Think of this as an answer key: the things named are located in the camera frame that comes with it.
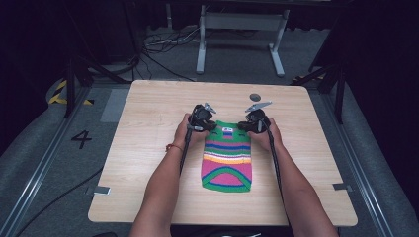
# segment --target dark background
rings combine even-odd
[[[62,16],[59,21],[51,17],[51,2],[55,14]],[[46,110],[45,94],[62,78],[69,43],[100,64],[134,55],[122,2],[0,1],[0,154]],[[137,3],[142,28],[166,26],[164,5],[131,2]],[[415,7],[413,2],[395,0],[354,1],[353,6],[356,10],[339,18],[336,13],[297,9],[290,14],[288,27],[332,29],[313,66],[345,64],[347,82],[418,214],[419,21]],[[174,29],[197,24],[198,16],[199,6],[172,7]]]

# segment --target person's right arm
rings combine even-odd
[[[280,167],[284,206],[294,236],[338,236],[336,229],[321,205],[314,188],[293,161],[282,142],[280,130],[270,118],[270,131],[274,136],[275,151]],[[267,132],[249,132],[252,140],[271,151]]]

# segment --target colorful knit garment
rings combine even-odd
[[[201,178],[209,190],[244,193],[252,184],[250,137],[236,123],[216,122],[204,148]]]

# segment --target metal frame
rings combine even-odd
[[[49,170],[49,167],[55,159],[56,152],[62,143],[62,139],[67,129],[70,127],[72,120],[74,119],[79,108],[83,105],[83,102],[87,98],[89,92],[89,87],[82,87],[80,89],[73,112],[68,116],[68,118],[65,118],[61,122],[55,136],[52,139],[51,144],[38,163],[38,166],[32,174],[31,178],[28,180],[28,183],[26,184],[21,196],[19,197],[11,213],[6,219],[6,222],[3,224],[3,227],[0,230],[0,237],[8,237],[15,234],[25,213],[31,205],[35,195],[37,194],[38,189],[40,188],[43,179]]]
[[[278,54],[284,29],[287,24],[290,10],[285,10],[283,15],[258,15],[236,13],[210,13],[206,6],[201,6],[200,18],[200,48],[198,51],[197,73],[203,74],[206,62],[206,29],[240,29],[256,31],[276,31],[275,42],[269,44],[275,70],[279,77],[284,77],[284,67]]]
[[[381,206],[378,203],[376,192],[371,186],[370,181],[363,170],[363,167],[360,163],[360,160],[358,159],[354,147],[351,144],[351,141],[348,137],[344,125],[341,124],[335,118],[334,106],[331,98],[329,97],[329,95],[322,94],[321,99],[323,101],[323,104],[326,106],[326,111],[328,112],[330,119],[333,121],[333,124],[335,125],[335,128],[345,148],[349,167],[354,175],[354,179],[360,189],[361,195],[368,208],[373,223],[376,226],[378,235],[383,237],[394,236],[388,224],[388,221],[385,218],[384,213],[382,212]]]

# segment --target dark floor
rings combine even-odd
[[[199,82],[289,85],[295,76],[308,73],[307,68],[327,34],[327,31],[285,32],[280,46],[280,56],[286,71],[285,78],[276,76],[270,53],[267,50],[267,44],[273,35],[267,33],[256,33],[249,37],[231,32],[210,35],[206,71],[203,75],[195,73],[198,44],[194,41],[176,46],[168,52],[150,54],[150,56],[176,73]],[[133,71],[135,79],[141,79],[141,77],[151,80],[179,79],[179,76],[171,74],[148,58],[142,58],[143,61],[138,64],[137,71]],[[132,74],[129,72],[121,76],[131,79]],[[306,86],[316,85],[316,82],[310,82]],[[51,89],[45,95],[46,100],[50,98],[55,88],[56,84],[51,85]],[[109,98],[112,91],[128,88],[129,86],[117,85],[106,78],[96,79],[86,98],[94,100],[94,105],[81,106],[75,114],[63,135],[40,188],[34,199],[30,200],[31,205],[22,213],[24,217],[17,226],[16,233],[45,206],[101,169],[118,125],[116,121],[103,121],[102,116],[105,108],[111,106]],[[339,128],[346,131],[372,189],[377,195],[380,210],[371,209],[366,204],[364,191],[355,179],[351,168],[347,147],[340,138],[337,125],[333,121],[334,117],[328,113],[329,105],[325,101],[333,100],[333,93],[320,95],[315,90],[310,90],[309,94],[342,178],[353,189],[349,192],[349,196],[359,222],[353,227],[340,228],[341,236],[385,236],[379,224],[375,222],[376,212],[382,212],[388,223],[387,227],[392,234],[386,236],[417,236],[419,225],[415,213],[392,176],[350,88],[347,87],[345,92],[344,125]],[[0,223],[2,225],[6,223],[28,179],[52,142],[62,123],[64,111],[65,105],[49,105],[48,110],[22,132],[1,157]],[[89,131],[89,137],[92,140],[87,141],[83,149],[79,149],[80,142],[72,141],[71,138],[83,130]],[[95,176],[51,205],[28,226],[22,236],[94,236],[108,231],[113,231],[118,236],[127,236],[130,229],[129,223],[93,223],[87,218],[92,196],[85,193],[88,188],[95,187],[99,178],[99,175]],[[197,231],[197,229],[204,231],[203,228],[207,227],[175,226],[173,234],[174,236],[220,236],[189,232]],[[253,227],[253,229],[256,230],[255,234],[267,231],[271,236],[278,236],[279,228]]]

